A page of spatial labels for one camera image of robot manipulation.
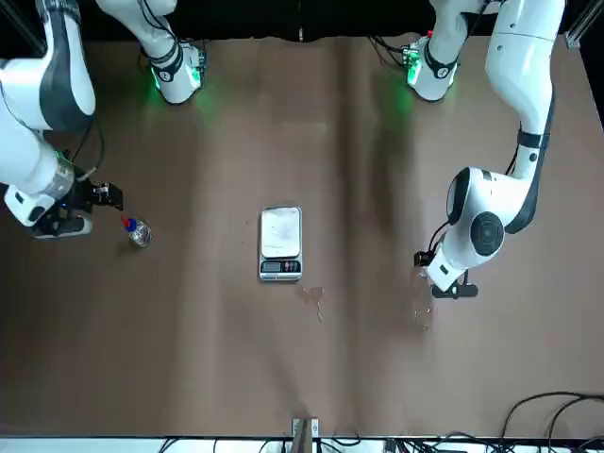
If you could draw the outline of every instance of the brown table surface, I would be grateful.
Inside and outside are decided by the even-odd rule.
[[[513,154],[487,44],[469,40],[431,105],[364,39],[213,42],[206,88],[178,107],[137,70],[137,45],[90,45],[97,178],[155,237],[134,252],[98,209],[92,236],[35,242],[2,216],[0,429],[281,435],[311,414],[325,435],[496,435],[524,396],[604,391],[604,137],[562,41],[534,222],[471,272],[475,299],[432,301],[412,274],[452,177]],[[80,163],[96,152],[93,132]],[[257,278],[259,212],[279,203],[304,212],[297,285]],[[527,406],[510,434],[543,435],[560,403]],[[601,411],[575,407],[555,434],[595,434]]]

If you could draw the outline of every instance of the green led light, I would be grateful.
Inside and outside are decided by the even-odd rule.
[[[160,90],[160,88],[159,88],[159,80],[158,80],[158,77],[155,75],[155,71],[153,71],[153,68],[151,68],[151,74],[153,75],[153,79],[155,80],[155,88],[157,88],[158,90]]]
[[[449,79],[449,87],[451,85],[453,85],[453,79],[455,78],[455,72],[457,71],[457,64],[455,66],[453,66],[453,69],[451,70],[451,78]]]
[[[190,66],[185,66],[185,69],[187,70],[187,75],[191,80],[191,84],[194,87],[199,87],[201,85],[201,75],[199,74],[199,70]]]
[[[417,83],[417,78],[419,77],[419,72],[422,70],[422,62],[417,60],[411,68],[409,68],[409,71],[407,72],[407,84],[411,85],[412,87],[415,86],[415,83]]]

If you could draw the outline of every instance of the black cable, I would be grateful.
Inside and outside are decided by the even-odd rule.
[[[144,55],[143,47],[141,46],[141,48],[139,49],[139,55],[136,58],[136,65],[139,67],[139,71],[141,72],[141,74],[146,74],[146,70],[148,69],[148,64],[147,64],[147,68],[143,68],[141,66],[141,57],[143,55]]]
[[[163,442],[163,444],[161,445],[161,448],[159,449],[158,453],[164,453],[168,448],[170,448],[172,445],[174,445],[179,440],[180,440],[179,437],[169,437],[169,438],[167,438]]]
[[[598,395],[589,395],[589,396],[586,395],[586,396],[577,397],[575,399],[571,399],[570,401],[567,401],[566,403],[562,404],[561,407],[556,411],[554,416],[551,418],[551,421],[549,422],[549,427],[547,428],[547,451],[548,452],[551,452],[551,441],[552,441],[552,437],[554,435],[554,427],[556,425],[556,422],[558,421],[558,418],[568,408],[570,408],[571,406],[574,406],[577,403],[580,403],[581,401],[596,401],[596,402],[604,403],[604,397],[598,396]]]
[[[516,150],[513,152],[512,160],[510,161],[510,165],[508,165],[508,169],[506,170],[506,175],[510,174],[514,164],[516,163],[516,158],[518,157],[518,145],[516,145]]]
[[[601,442],[603,439],[604,439],[604,435],[602,435],[602,434],[594,436],[591,439],[588,439],[587,441],[585,441],[583,444],[579,445],[577,447],[577,450],[581,451],[583,448],[585,448],[590,443],[595,442],[595,441],[600,441]]]
[[[430,238],[430,242],[428,244],[428,251],[433,251],[432,250],[432,244],[434,243],[434,240],[436,239],[436,235],[447,225],[449,225],[449,221],[447,220],[446,222],[444,222],[442,225],[440,225],[438,228],[436,228],[436,231],[434,231],[434,234],[432,235],[432,237]]]
[[[512,408],[508,411],[508,414],[506,416],[506,419],[503,423],[503,427],[501,428],[501,432],[499,433],[499,445],[503,444],[503,441],[505,439],[506,436],[506,432],[508,430],[508,425],[510,424],[510,420],[512,419],[513,413],[516,412],[516,410],[522,406],[523,404],[529,403],[530,401],[534,401],[535,399],[541,399],[541,398],[547,398],[550,396],[574,396],[575,398],[580,398],[580,397],[584,397],[584,396],[594,396],[594,397],[602,397],[604,398],[604,395],[602,394],[579,394],[577,392],[545,392],[542,394],[534,394],[533,396],[528,396],[524,399],[521,399],[520,401],[518,401],[516,404],[514,404],[512,406]]]
[[[376,40],[374,40],[373,38],[367,38],[369,40],[369,42],[372,44],[372,46],[374,47],[374,50],[376,51],[376,53],[379,55],[379,59],[382,62],[385,62],[384,57],[381,55],[381,52],[379,52],[380,47],[379,46],[379,42],[377,42]],[[386,63],[387,66],[393,68],[393,69],[397,69],[397,70],[401,70],[403,69],[403,62],[402,60],[398,60],[396,58],[396,56],[394,55],[393,52],[389,51],[388,49],[384,49],[386,51],[386,55],[388,55],[388,57],[390,57],[390,59],[394,62],[394,66],[392,65],[392,63]]]
[[[386,50],[388,50],[390,52],[396,52],[397,54],[402,54],[403,53],[402,47],[394,47],[393,45],[389,45],[380,36],[372,36],[371,39],[373,39],[375,42],[377,42],[379,45],[381,45],[384,49],[386,49]]]
[[[482,16],[484,15],[484,11],[491,4],[492,1],[493,0],[484,0],[484,2],[482,3],[482,6],[478,10],[478,17],[474,21],[474,24],[472,25],[472,28],[470,28],[470,31],[468,31],[468,34],[465,37],[465,40],[463,40],[463,42],[468,41],[468,38],[470,38],[474,34],[474,32],[476,31],[476,29],[478,28],[478,23],[480,22],[480,19],[482,19]]]
[[[261,453],[261,451],[268,445],[268,443],[271,441],[264,441],[264,444],[262,444],[262,446],[260,447],[260,450],[258,450],[258,453]]]
[[[487,445],[487,446],[493,448],[494,450],[499,451],[498,444],[494,444],[492,442],[485,441],[485,440],[475,437],[471,434],[467,434],[463,431],[451,431],[448,434],[446,434],[444,437],[439,438],[438,442],[436,442],[436,444],[434,444],[434,445],[430,445],[430,447],[433,449],[437,449],[436,447],[438,445],[445,443],[446,441],[450,440],[452,437],[464,437],[466,439],[470,439],[471,441],[474,441],[477,444]]]
[[[328,446],[329,448],[331,448],[331,450],[335,451],[336,453],[342,453],[342,450],[340,450],[339,448],[333,446],[332,444],[328,444],[327,442],[321,441],[321,440],[317,441],[317,447],[318,447],[317,453],[319,453],[321,445]]]
[[[99,124],[98,119],[93,119],[93,120],[90,120],[90,122],[88,123],[88,125],[86,127],[86,132],[84,132],[82,141],[81,141],[79,147],[77,148],[77,150],[74,152],[74,155],[71,158],[71,162],[76,161],[77,155],[79,154],[80,150],[82,149],[84,143],[88,140],[88,137],[90,135],[90,131],[92,128],[92,123],[96,124],[96,129],[98,130],[98,140],[99,140],[98,158],[96,160],[96,164],[88,172],[86,172],[83,176],[80,176],[77,179],[80,181],[83,181],[84,179],[86,179],[90,175],[92,175],[94,172],[96,172],[96,170],[98,170],[100,168],[101,164],[103,163],[103,160],[105,159],[105,136],[103,135],[103,129],[101,128],[101,125]]]
[[[335,442],[336,444],[338,444],[339,446],[357,446],[358,444],[361,443],[361,437],[359,437],[359,435],[357,435],[357,440],[356,441],[352,441],[350,444],[348,442],[342,442],[338,439],[332,438],[330,439],[331,442]]]
[[[147,13],[144,11],[143,8],[143,4],[141,3],[141,1],[143,1],[144,6],[147,8],[147,12],[149,13],[149,15],[153,18],[153,20],[156,22],[155,24],[153,24],[149,18],[147,17]],[[143,17],[144,20],[153,28],[155,28],[156,30],[162,30],[167,32],[170,36],[172,36],[172,38],[174,38],[175,41],[178,41],[178,38],[176,37],[176,35],[174,34],[174,32],[172,30],[170,30],[166,25],[164,25],[159,19],[158,17],[153,13],[153,11],[151,10],[151,8],[149,7],[149,4],[147,2],[147,0],[138,0],[139,2],[139,7],[141,8],[141,12],[143,13]]]
[[[386,66],[387,68],[390,69],[394,69],[394,70],[402,70],[402,65],[400,64],[400,62],[396,59],[394,59],[395,64],[392,64],[390,61],[387,61],[383,55],[381,55],[381,52],[379,52],[379,47],[378,44],[376,42],[374,42],[374,40],[372,40],[371,38],[367,38],[369,40],[369,42],[371,43],[371,46],[374,48],[374,50],[376,51],[377,57],[379,58],[379,62],[381,63],[382,66]]]
[[[82,149],[82,146],[84,146],[84,143],[88,140],[88,136],[91,134],[93,124],[94,124],[94,119],[91,118],[91,120],[86,125],[86,130],[84,130],[84,135],[82,135],[82,140],[80,140],[77,150],[74,152],[74,155],[71,157],[71,162],[73,162],[76,159],[77,155],[79,154],[80,150]]]

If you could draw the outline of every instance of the plastic bottle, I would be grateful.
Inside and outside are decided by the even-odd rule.
[[[146,223],[122,216],[122,224],[124,224],[124,228],[130,237],[130,241],[138,247],[147,247],[149,245],[152,234],[151,228],[149,228]]]

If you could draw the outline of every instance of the wet stain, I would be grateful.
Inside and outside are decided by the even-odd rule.
[[[312,304],[317,308],[317,318],[319,322],[323,322],[323,316],[321,315],[321,298],[325,293],[325,289],[321,286],[313,286],[312,288],[298,287],[296,289],[298,297],[300,297],[305,304]]]

